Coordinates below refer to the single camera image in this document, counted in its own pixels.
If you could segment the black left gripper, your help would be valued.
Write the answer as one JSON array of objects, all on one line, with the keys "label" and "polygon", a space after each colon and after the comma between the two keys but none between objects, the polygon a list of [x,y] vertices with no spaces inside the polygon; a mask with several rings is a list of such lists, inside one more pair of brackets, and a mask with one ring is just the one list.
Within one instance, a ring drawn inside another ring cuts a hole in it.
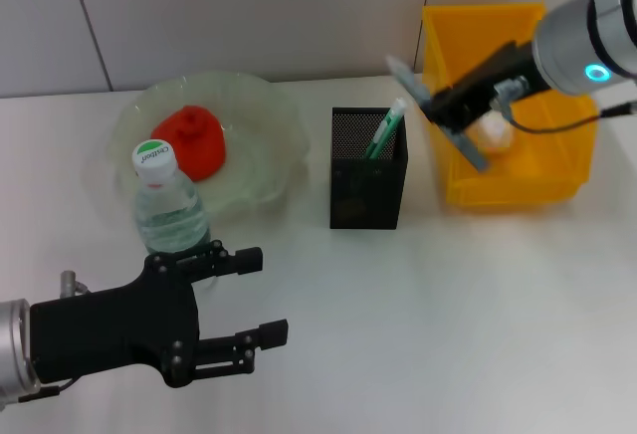
[{"label": "black left gripper", "polygon": [[30,308],[31,361],[44,383],[144,364],[183,387],[198,339],[193,288],[173,254],[148,256],[127,285]]}]

